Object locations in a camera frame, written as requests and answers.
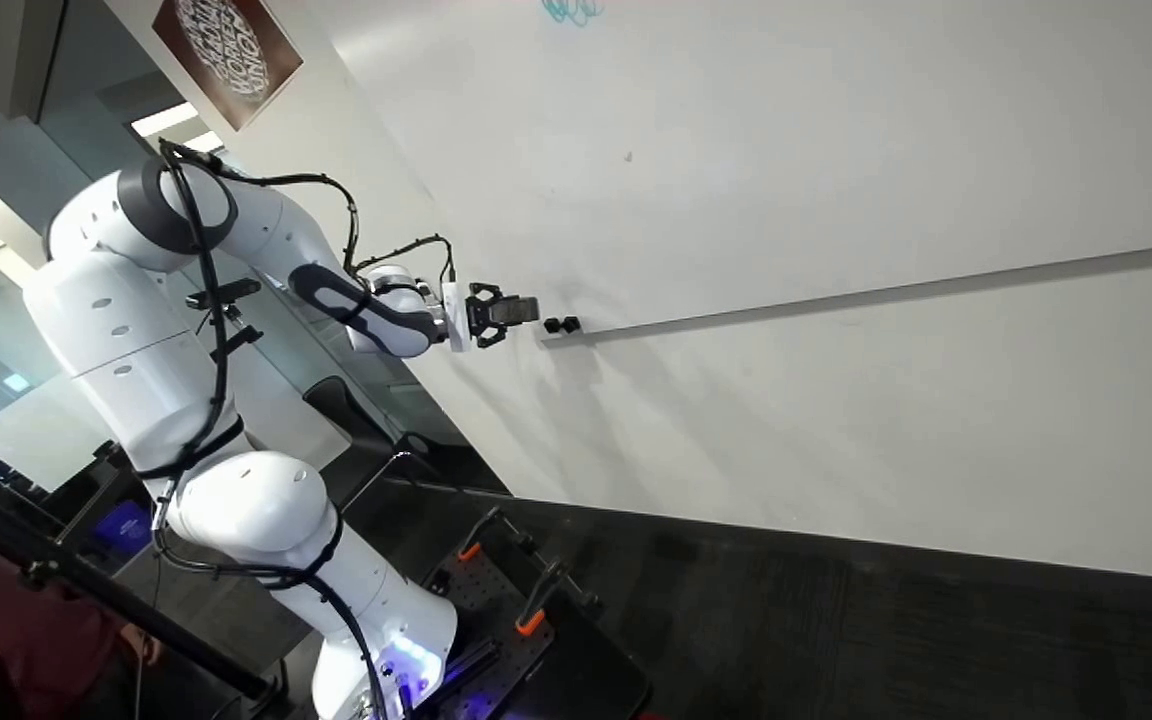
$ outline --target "white robot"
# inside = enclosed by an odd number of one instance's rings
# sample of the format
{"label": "white robot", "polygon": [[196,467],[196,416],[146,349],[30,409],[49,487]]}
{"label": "white robot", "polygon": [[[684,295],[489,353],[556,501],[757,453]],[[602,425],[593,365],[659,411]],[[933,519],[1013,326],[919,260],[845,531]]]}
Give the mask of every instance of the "white robot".
{"label": "white robot", "polygon": [[456,608],[341,524],[311,466],[260,453],[242,434],[230,392],[215,398],[230,384],[215,384],[223,360],[196,334],[196,313],[162,291],[166,272],[201,257],[196,240],[350,326],[356,349],[393,357],[421,357],[464,334],[456,281],[435,291],[396,269],[350,281],[318,222],[288,198],[149,159],[95,181],[57,215],[54,266],[24,291],[59,368],[146,474],[162,519],[283,581],[269,585],[273,595],[326,636],[318,713],[396,720],[439,690]]}

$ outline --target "black mount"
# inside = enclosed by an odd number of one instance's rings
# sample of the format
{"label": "black mount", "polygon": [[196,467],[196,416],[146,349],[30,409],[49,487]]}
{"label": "black mount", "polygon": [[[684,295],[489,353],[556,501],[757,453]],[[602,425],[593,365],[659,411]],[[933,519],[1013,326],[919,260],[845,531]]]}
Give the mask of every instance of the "black mount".
{"label": "black mount", "polygon": [[491,349],[510,335],[510,329],[535,326],[542,306],[535,295],[503,295],[501,283],[468,283],[464,318],[468,335],[479,349]]}

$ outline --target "white wall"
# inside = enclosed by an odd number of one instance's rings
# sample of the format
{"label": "white wall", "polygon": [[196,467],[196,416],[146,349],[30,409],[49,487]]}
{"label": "white wall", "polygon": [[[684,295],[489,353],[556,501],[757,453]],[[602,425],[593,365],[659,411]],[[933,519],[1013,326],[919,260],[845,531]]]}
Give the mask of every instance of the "white wall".
{"label": "white wall", "polygon": [[461,240],[590,329],[1152,250],[1150,0],[311,7]]}
{"label": "white wall", "polygon": [[[149,35],[149,14],[133,0],[112,7],[186,95],[205,103]],[[230,136],[230,148],[242,159],[345,174],[363,198],[375,243],[439,223],[421,185],[423,167],[393,144],[399,127],[379,124],[384,113],[375,116],[369,87],[360,93],[330,53],[305,3],[273,7],[288,21],[309,73],[255,124]],[[1059,14],[1069,26],[1106,21],[1092,3]],[[427,35],[399,29],[393,53],[423,49]],[[445,110],[427,124],[456,131],[456,113]],[[511,198],[489,203],[496,215],[515,211]],[[515,238],[503,243],[478,228],[461,234],[468,277],[523,277],[523,269],[559,277],[568,260],[590,266],[578,250],[535,257]],[[602,345],[544,345],[523,334],[496,353],[427,353],[416,373],[520,496],[1152,576],[1152,269],[1085,272],[1092,277],[945,283]]]}

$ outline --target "wire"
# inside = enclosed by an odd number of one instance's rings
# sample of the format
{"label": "wire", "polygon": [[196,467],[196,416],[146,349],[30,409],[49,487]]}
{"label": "wire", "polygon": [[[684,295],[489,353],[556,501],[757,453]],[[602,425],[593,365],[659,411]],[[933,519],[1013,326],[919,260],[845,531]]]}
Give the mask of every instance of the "wire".
{"label": "wire", "polygon": [[248,178],[248,174],[235,174],[230,167],[219,157],[201,157],[193,152],[193,159],[201,159],[210,174],[223,178],[223,181],[242,181],[242,185],[260,185],[260,190],[277,190],[277,185],[330,185],[345,198],[345,215],[350,215],[350,228],[345,228],[345,269],[354,269],[354,257],[360,250],[360,203],[356,198],[330,174],[283,174],[283,178]]}
{"label": "wire", "polygon": [[[175,185],[181,203],[186,203],[189,238],[193,238],[193,243],[196,243],[196,252],[201,252],[205,299],[210,299],[210,322],[213,322],[213,335],[215,335],[215,384],[213,384],[213,398],[210,398],[210,416],[205,416],[205,425],[193,434],[193,441],[186,441],[181,453],[175,453],[173,482],[169,482],[173,487],[169,487],[169,496],[166,496],[166,507],[169,507],[169,503],[175,501],[181,477],[196,466],[201,445],[215,434],[215,420],[219,420],[219,411],[223,411],[223,392],[230,392],[230,353],[223,353],[223,349],[230,349],[230,329],[223,329],[219,281],[215,281],[213,243],[205,240],[201,203],[196,203],[196,198],[193,198],[193,185],[189,185],[189,178],[186,178],[186,163],[201,163],[201,167],[213,174],[213,178],[230,178],[230,181],[246,181],[246,185],[263,185],[263,190],[269,190],[269,185],[334,185],[334,190],[345,198],[345,203],[350,203],[350,243],[345,243],[345,269],[350,269],[350,272],[360,272],[360,269],[379,266],[379,260],[390,260],[390,257],[408,257],[408,252],[416,252],[416,250],[423,250],[423,243],[445,243],[445,272],[439,272],[439,281],[456,281],[456,252],[451,252],[451,240],[445,240],[445,238],[421,238],[421,240],[413,240],[413,243],[406,243],[406,250],[396,250],[396,252],[384,252],[384,257],[374,257],[374,260],[363,260],[363,266],[354,266],[354,252],[356,252],[356,200],[354,200],[354,194],[350,194],[341,181],[318,178],[318,174],[298,174],[298,178],[242,178],[242,174],[223,167],[219,157],[201,157],[201,152],[181,148],[181,144],[173,144],[173,141],[162,141],[162,157],[169,159],[173,185]],[[154,535],[154,550],[158,550],[158,555],[162,555],[166,563],[173,563],[173,570],[181,570],[181,572],[223,572],[223,563],[196,563],[196,562],[173,555],[169,546],[162,540],[162,531]],[[246,570],[246,572],[252,572],[252,576],[260,576],[260,572],[269,572],[269,576],[280,576],[280,572],[294,576],[294,572],[298,572],[298,570],[248,570],[248,563],[230,563],[230,570]],[[326,595],[326,605],[334,605],[335,617],[354,627],[354,636],[356,636],[356,644],[360,644],[360,657],[363,657],[363,666],[369,666],[374,708],[375,708],[379,717],[390,717],[390,708],[384,708],[384,685],[379,685],[379,671],[375,671],[375,661],[374,661],[374,649],[369,649],[369,640],[363,640],[360,619],[354,617],[354,608],[345,605],[345,595],[341,595],[334,585],[326,585],[319,576],[311,576],[309,585],[311,585],[311,589]]]}
{"label": "wire", "polygon": [[345,272],[350,277],[360,277],[363,269],[374,269],[374,266],[384,266],[384,260],[396,260],[396,257],[408,257],[408,252],[416,252],[416,250],[427,250],[427,243],[445,243],[445,269],[439,269],[439,283],[456,283],[456,243],[450,240],[450,238],[416,238],[413,243],[399,243],[399,250],[393,250],[393,252],[379,252],[379,257],[369,257],[369,260],[360,260],[360,266],[345,266]]}
{"label": "wire", "polygon": [[213,345],[215,345],[215,376],[213,376],[213,398],[210,398],[210,416],[205,425],[181,445],[175,453],[175,474],[173,474],[173,487],[169,487],[169,503],[175,501],[181,477],[189,474],[189,466],[196,459],[201,445],[215,434],[215,420],[223,411],[223,388],[230,388],[230,329],[223,329],[223,308],[219,308],[219,277],[215,277],[215,260],[213,260],[213,243],[205,240],[205,215],[201,203],[193,198],[193,185],[186,178],[186,159],[193,159],[181,144],[162,144],[173,185],[181,194],[186,203],[186,223],[189,223],[189,240],[201,252],[201,272],[205,272],[205,299],[210,299],[210,322],[213,322]]}
{"label": "wire", "polygon": [[49,101],[54,101],[54,78],[57,78],[57,55],[59,55],[59,40],[66,40],[66,29],[68,29],[68,0],[59,0],[59,14],[57,14],[57,29],[54,29],[54,53],[49,53],[49,66],[46,66],[46,85],[41,85],[41,101],[32,103],[32,120],[46,124],[46,113],[49,113]]}

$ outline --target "gray floor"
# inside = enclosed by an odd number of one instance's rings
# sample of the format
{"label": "gray floor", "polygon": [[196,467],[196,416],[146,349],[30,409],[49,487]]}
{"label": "gray floor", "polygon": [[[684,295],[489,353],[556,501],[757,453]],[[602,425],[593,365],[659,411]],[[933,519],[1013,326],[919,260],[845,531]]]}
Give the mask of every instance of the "gray floor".
{"label": "gray floor", "polygon": [[[335,466],[335,496],[369,466]],[[390,482],[350,519],[423,576],[484,507]],[[544,503],[511,515],[606,595],[602,623],[670,720],[1152,717],[1152,581]],[[260,589],[205,585],[162,576],[162,605],[246,666],[305,640]]]}

